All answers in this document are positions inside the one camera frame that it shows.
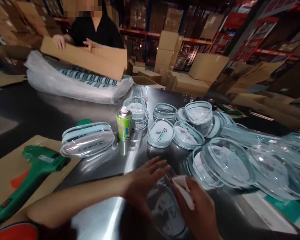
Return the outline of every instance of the woman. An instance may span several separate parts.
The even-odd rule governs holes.
[[[83,1],[85,9],[94,9],[96,1]],[[86,17],[77,17],[72,24],[69,34],[54,35],[53,42],[59,49],[69,43],[78,47],[87,45],[89,50],[98,44],[109,47],[124,48],[120,33],[114,22],[108,17],[105,4],[102,2],[102,11],[83,12]]]
[[[0,239],[37,240],[53,237],[54,230],[69,222],[84,208],[120,196],[151,219],[146,198],[153,185],[170,166],[159,157],[123,176],[84,183],[55,192],[19,211],[0,227]],[[192,177],[186,178],[190,195],[195,204],[191,211],[179,190],[172,184],[181,214],[197,240],[219,240],[214,203]]]

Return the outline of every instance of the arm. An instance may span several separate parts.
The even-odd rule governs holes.
[[[82,209],[111,197],[123,197],[147,217],[151,217],[146,203],[149,190],[170,169],[159,157],[146,162],[139,169],[123,176],[80,184],[53,193],[19,211],[0,228],[20,221],[32,221],[48,228],[68,222]]]

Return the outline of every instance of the clear glass container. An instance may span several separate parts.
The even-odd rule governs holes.
[[[277,154],[285,161],[300,168],[300,141],[282,140],[278,142]]]
[[[197,147],[187,158],[188,172],[197,179],[205,190],[222,187],[223,182],[208,170],[202,158],[202,147]]]
[[[221,121],[220,118],[216,115],[214,115],[209,122],[206,122],[205,124],[202,125],[196,125],[197,130],[205,138],[214,138],[218,136],[220,127],[221,127]]]
[[[236,142],[213,138],[203,147],[203,160],[209,170],[229,186],[248,187],[256,176],[246,151]]]
[[[188,227],[182,218],[178,202],[174,196],[170,179],[175,172],[160,178],[149,191],[147,203],[156,230],[166,239],[187,239]]]
[[[280,201],[300,199],[300,176],[277,155],[248,151],[257,177],[256,186]]]
[[[195,149],[204,144],[204,137],[185,121],[174,124],[174,138],[176,144],[187,150]]]
[[[283,136],[282,138],[300,141],[300,133],[289,133],[289,134]]]
[[[146,114],[143,119],[132,119],[131,127],[133,130],[141,130],[148,125],[149,113],[146,110]]]
[[[212,105],[205,101],[191,102],[184,108],[190,122],[195,125],[204,124],[210,121],[213,116]]]
[[[232,139],[243,147],[254,151],[270,154],[276,153],[278,141],[281,140],[280,137],[236,125],[223,126],[220,136]]]
[[[190,122],[186,110],[184,108],[179,108],[176,114],[176,121]]]
[[[177,114],[177,109],[167,103],[158,103],[153,110],[153,119],[164,118],[169,121],[174,120]]]
[[[106,122],[76,126],[62,134],[60,153],[72,158],[89,157],[110,147],[115,138]]]
[[[123,105],[126,106],[132,112],[132,119],[143,119],[145,117],[147,106],[143,98],[127,98],[123,102]]]
[[[148,131],[148,143],[157,148],[169,146],[174,138],[174,126],[166,119],[158,118],[154,121]]]

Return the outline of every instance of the cardboard sheet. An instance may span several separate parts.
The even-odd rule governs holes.
[[[19,177],[30,169],[30,163],[22,156],[25,146],[39,145],[48,147],[54,151],[59,152],[61,142],[44,138],[36,135],[26,141],[20,147],[16,148],[6,156],[0,159],[0,204],[6,200],[14,191],[10,186],[10,181]],[[32,204],[38,199],[50,194],[62,182],[62,180],[71,172],[71,170],[80,162],[81,159],[71,159],[70,163],[65,166],[60,172],[51,173],[45,181],[32,194],[29,200],[24,204],[24,207]]]
[[[127,58],[123,61],[115,54],[118,52],[118,55],[120,55],[120,52],[122,52],[118,48],[98,48],[94,50],[96,51],[95,53],[90,53],[83,48],[66,44],[65,49],[58,49],[54,45],[52,38],[45,36],[40,50],[45,54],[118,81],[121,81],[123,71],[127,66]]]
[[[266,96],[247,93],[238,94],[231,104],[250,107],[294,130],[300,130],[300,108]]]
[[[17,60],[26,60],[32,51],[30,47],[8,46],[0,44],[0,57],[7,57]]]
[[[27,80],[25,75],[8,75],[0,72],[0,87]]]

